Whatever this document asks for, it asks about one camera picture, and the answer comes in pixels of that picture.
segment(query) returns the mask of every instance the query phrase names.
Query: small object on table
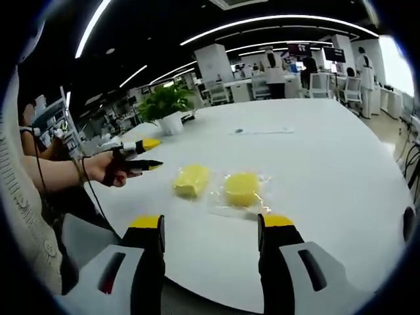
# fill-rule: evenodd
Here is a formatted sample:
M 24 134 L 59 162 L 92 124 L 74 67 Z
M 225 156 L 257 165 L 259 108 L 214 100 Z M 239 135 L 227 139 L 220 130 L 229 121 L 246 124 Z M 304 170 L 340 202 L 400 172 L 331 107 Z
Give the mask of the small object on table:
M 228 205 L 250 207 L 258 199 L 258 176 L 253 173 L 231 175 L 226 179 L 224 190 Z
M 209 178 L 210 170 L 204 166 L 193 164 L 183 167 L 173 183 L 175 194 L 184 198 L 197 198 L 204 191 Z

